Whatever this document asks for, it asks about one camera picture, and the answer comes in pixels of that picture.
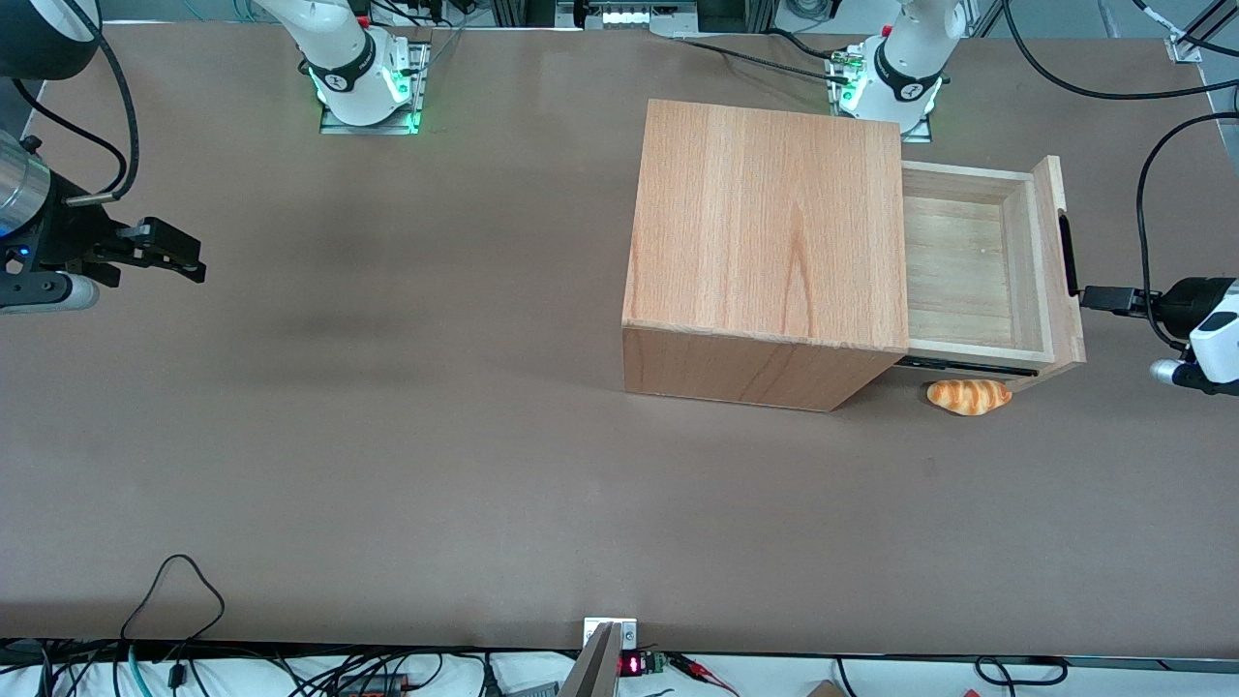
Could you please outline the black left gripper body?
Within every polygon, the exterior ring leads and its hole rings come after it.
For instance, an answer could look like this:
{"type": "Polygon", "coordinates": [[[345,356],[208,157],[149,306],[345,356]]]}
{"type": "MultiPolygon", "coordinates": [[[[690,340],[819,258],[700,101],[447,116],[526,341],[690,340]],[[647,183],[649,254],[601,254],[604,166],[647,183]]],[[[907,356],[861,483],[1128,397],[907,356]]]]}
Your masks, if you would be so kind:
{"type": "Polygon", "coordinates": [[[1172,337],[1189,337],[1225,298],[1237,279],[1191,277],[1173,284],[1158,297],[1158,324],[1172,337]]]}

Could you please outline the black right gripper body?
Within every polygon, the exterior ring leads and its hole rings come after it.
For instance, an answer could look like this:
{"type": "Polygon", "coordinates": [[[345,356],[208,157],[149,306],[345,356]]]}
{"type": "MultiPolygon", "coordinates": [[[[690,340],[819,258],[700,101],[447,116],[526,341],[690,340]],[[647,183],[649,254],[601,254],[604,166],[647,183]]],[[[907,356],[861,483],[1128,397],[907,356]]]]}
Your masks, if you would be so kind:
{"type": "Polygon", "coordinates": [[[129,253],[120,230],[100,204],[69,207],[59,189],[50,194],[37,215],[2,234],[2,264],[19,261],[22,270],[84,275],[107,288],[120,286],[121,272],[112,265],[129,253]]]}

